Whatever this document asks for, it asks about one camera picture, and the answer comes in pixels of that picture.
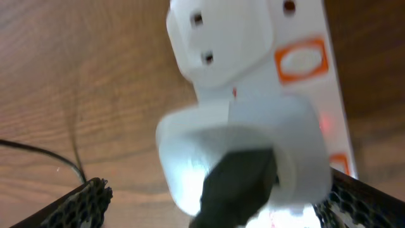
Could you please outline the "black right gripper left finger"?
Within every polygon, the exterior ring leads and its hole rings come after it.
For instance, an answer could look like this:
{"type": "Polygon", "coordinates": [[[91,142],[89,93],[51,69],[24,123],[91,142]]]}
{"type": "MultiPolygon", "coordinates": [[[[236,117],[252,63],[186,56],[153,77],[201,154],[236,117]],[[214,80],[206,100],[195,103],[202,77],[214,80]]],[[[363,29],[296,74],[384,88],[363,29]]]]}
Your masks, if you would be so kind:
{"type": "Polygon", "coordinates": [[[102,228],[113,190],[98,177],[72,190],[11,228],[102,228]]]}

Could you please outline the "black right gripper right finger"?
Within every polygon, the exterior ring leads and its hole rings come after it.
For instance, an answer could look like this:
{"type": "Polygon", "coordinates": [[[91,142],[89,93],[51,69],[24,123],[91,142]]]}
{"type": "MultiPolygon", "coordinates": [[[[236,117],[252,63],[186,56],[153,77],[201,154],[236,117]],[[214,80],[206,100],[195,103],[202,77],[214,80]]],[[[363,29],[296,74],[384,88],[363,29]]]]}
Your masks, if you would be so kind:
{"type": "Polygon", "coordinates": [[[404,228],[404,202],[332,169],[332,188],[313,209],[321,228],[404,228]]]}

